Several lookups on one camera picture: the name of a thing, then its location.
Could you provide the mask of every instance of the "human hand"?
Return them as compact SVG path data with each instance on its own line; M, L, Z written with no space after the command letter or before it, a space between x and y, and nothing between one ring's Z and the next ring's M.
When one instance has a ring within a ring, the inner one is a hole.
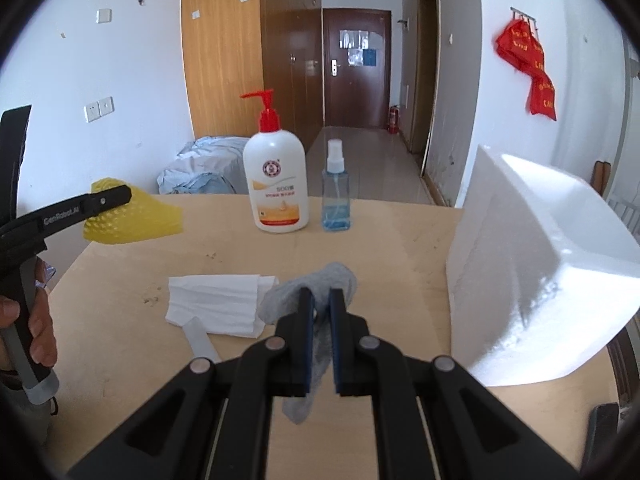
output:
M38 259L35 279L44 282L44 275L44 262ZM20 305L4 296L0 296L0 305L0 328L7 328L18 318ZM43 288L36 288L36 298L29 317L29 330L33 336L31 358L34 362L51 368L58 360L58 348L53 333L53 320L49 313L49 297ZM7 361L4 345L0 342L0 367L6 367Z

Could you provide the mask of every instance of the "fire extinguisher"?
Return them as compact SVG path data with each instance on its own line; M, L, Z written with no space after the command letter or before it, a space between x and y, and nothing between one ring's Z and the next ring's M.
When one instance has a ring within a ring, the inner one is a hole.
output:
M389 108L389 126L387 130L392 135L395 135L400 131L399 118L400 108L397 106L392 106L391 108Z

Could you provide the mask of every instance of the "styrofoam box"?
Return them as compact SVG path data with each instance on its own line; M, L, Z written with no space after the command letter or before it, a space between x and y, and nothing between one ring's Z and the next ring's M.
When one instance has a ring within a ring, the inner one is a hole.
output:
M446 268L452 356L485 386L573 372L640 306L640 246L604 200L485 147Z

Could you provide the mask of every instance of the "white lotion bottle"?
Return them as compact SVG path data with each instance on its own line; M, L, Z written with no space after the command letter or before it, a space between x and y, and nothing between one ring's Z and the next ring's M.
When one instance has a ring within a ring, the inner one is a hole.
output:
M273 90L245 94L261 97L260 132L244 147L244 172L256 226L269 233L290 233L309 222L306 160L302 142L280 127L271 108Z

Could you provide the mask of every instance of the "paper towel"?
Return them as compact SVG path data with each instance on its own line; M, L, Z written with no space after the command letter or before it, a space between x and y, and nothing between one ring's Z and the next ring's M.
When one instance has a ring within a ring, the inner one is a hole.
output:
M184 326L197 317L209 333L258 337L264 323L257 317L257 306L277 283L275 276L257 274L169 278L165 319Z
M446 270L452 356L485 386L573 372L640 305L640 247L604 200L486 148Z

